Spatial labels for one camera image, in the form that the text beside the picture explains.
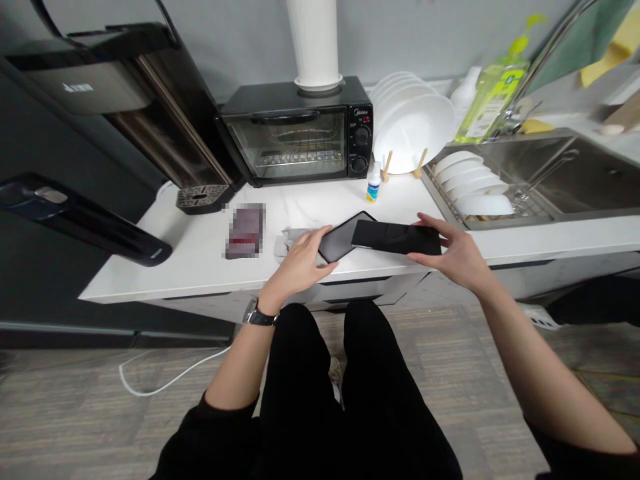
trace green towel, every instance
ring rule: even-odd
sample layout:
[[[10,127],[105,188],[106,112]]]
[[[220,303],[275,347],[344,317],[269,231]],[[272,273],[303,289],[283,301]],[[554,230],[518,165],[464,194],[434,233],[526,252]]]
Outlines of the green towel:
[[[579,2],[571,13],[587,1]],[[527,94],[604,57],[611,39],[633,3],[634,0],[598,0],[592,5],[578,18],[560,45],[552,52],[547,63],[527,88]]]

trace white bottle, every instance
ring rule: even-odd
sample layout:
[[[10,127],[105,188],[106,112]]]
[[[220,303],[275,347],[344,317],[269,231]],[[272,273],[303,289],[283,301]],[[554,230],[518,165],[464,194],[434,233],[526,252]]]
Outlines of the white bottle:
[[[455,110],[455,132],[458,133],[462,120],[467,116],[476,93],[476,83],[482,73],[481,67],[471,67],[467,76],[456,90],[451,94],[451,103]]]
[[[378,200],[378,189],[380,188],[380,169],[382,164],[380,162],[373,162],[373,172],[367,185],[367,201],[369,203],[375,203]]]

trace hand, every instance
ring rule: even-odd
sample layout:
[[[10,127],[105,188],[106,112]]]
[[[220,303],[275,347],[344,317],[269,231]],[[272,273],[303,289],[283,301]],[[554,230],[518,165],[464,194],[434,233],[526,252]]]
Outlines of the hand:
[[[440,244],[446,247],[447,251],[443,255],[410,253],[407,255],[409,260],[440,270],[450,280],[474,293],[492,283],[494,276],[469,234],[424,213],[418,213],[418,218],[420,221],[414,225],[438,230],[444,237],[440,238]]]
[[[338,266],[338,262],[318,268],[315,260],[322,236],[331,230],[325,225],[314,232],[306,232],[290,248],[280,268],[260,290],[258,309],[265,315],[276,315],[282,304],[294,293],[308,289]]]

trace sink faucet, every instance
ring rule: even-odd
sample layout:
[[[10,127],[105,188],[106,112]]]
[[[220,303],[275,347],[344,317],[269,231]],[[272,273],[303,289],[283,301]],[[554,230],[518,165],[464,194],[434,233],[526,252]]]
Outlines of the sink faucet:
[[[598,0],[589,0],[587,2],[584,2],[574,8],[574,10],[566,16],[566,18],[555,31],[549,42],[547,42],[540,54],[531,64],[528,76],[524,79],[524,81],[520,82],[520,85],[518,86],[514,96],[511,98],[506,108],[503,110],[501,114],[501,120],[496,124],[496,127],[487,138],[487,141],[495,140],[500,135],[514,135],[520,130],[522,124],[525,122],[525,120],[527,120],[527,118],[529,118],[532,112],[536,108],[538,108],[538,106],[540,106],[542,100],[540,100],[540,102],[538,102],[531,110],[529,110],[523,118],[513,119],[513,115],[516,113],[516,110],[518,110],[518,102],[525,96],[527,88],[533,83],[533,80],[536,78],[538,73],[540,73],[540,70],[542,70],[542,68],[545,66],[551,54],[556,50],[560,42],[562,42],[562,40],[567,36],[569,30],[576,24],[582,14],[584,14],[584,12],[594,6],[596,2],[598,2]]]

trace cabinet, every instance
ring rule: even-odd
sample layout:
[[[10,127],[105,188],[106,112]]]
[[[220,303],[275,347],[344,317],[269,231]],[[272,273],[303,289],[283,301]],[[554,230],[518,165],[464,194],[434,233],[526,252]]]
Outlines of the cabinet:
[[[574,283],[640,266],[637,252],[610,253],[492,267],[515,299],[526,299]],[[476,304],[475,296],[438,271],[431,272],[400,300],[396,309],[438,308]]]
[[[340,309],[356,299],[371,299],[377,305],[392,305],[408,291],[413,290],[424,276],[423,273],[410,273],[392,277],[322,282],[292,296],[288,303],[302,303],[311,311]],[[259,292],[259,289],[252,289],[148,300],[146,303],[240,323],[249,300]]]

